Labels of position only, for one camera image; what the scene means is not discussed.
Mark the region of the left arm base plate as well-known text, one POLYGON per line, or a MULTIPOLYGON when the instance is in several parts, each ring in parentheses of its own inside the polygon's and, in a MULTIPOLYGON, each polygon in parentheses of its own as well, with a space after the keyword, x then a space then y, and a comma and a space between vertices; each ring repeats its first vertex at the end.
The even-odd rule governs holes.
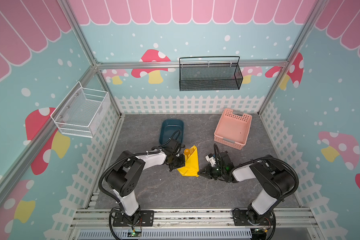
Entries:
POLYGON ((113 227, 152 227, 154 211, 138 210, 132 216, 116 212, 112 216, 113 227))

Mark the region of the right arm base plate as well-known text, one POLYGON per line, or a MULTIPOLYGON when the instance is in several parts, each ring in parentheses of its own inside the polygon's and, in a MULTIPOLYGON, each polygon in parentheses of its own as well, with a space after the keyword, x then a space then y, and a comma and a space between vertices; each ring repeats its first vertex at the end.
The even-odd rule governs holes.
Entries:
POLYGON ((264 215, 259 215, 252 209, 238 209, 232 210, 233 220, 235 226, 266 226, 271 227, 274 224, 275 216, 273 212, 267 212, 264 215))

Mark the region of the yellow paper napkin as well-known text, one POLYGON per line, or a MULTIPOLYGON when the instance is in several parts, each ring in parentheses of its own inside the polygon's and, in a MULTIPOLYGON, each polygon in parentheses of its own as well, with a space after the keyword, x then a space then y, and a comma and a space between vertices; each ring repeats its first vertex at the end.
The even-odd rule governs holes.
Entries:
POLYGON ((177 169, 182 176, 185 177, 199 177, 199 158, 198 158, 198 149, 196 146, 190 148, 191 155, 189 158, 185 157, 182 154, 182 157, 185 158, 185 166, 177 169))

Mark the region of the dark teal plastic tub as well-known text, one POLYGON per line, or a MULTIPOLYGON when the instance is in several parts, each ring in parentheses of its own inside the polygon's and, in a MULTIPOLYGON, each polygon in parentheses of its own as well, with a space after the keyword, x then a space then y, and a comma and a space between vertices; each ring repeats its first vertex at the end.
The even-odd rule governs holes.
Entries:
POLYGON ((184 122, 182 120, 167 119, 162 123, 160 133, 160 145, 166 143, 170 138, 176 139, 179 143, 183 143, 184 122))

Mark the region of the orange plastic spoon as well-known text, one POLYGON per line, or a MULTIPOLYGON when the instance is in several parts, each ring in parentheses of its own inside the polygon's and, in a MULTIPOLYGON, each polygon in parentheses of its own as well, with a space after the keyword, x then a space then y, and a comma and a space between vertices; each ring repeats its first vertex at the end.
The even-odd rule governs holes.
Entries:
POLYGON ((191 155, 190 149, 184 149, 184 155, 185 155, 185 157, 189 158, 191 155))

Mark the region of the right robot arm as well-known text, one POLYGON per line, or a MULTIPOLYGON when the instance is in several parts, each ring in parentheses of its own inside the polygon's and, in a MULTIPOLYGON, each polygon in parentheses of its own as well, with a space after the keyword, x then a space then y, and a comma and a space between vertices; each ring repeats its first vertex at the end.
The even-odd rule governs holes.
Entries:
POLYGON ((250 160, 234 166, 227 152, 208 155, 210 165, 198 172, 198 175, 226 183, 240 183, 256 179, 262 190, 247 210, 233 210, 235 225, 258 226, 265 220, 274 219, 273 209, 284 199, 292 195, 299 186, 296 171, 286 162, 271 155, 250 160))

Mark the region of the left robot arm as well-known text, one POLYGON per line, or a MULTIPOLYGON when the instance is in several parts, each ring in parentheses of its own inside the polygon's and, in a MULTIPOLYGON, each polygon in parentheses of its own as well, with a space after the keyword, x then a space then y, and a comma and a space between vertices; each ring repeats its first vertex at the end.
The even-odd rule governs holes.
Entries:
POLYGON ((175 139, 153 147, 150 151, 132 153, 124 151, 100 176, 99 190, 111 197, 119 205, 116 212, 120 213, 125 222, 136 225, 141 218, 141 207, 135 195, 135 188, 142 172, 154 166, 168 165, 169 170, 185 166, 185 157, 180 152, 185 145, 175 139))

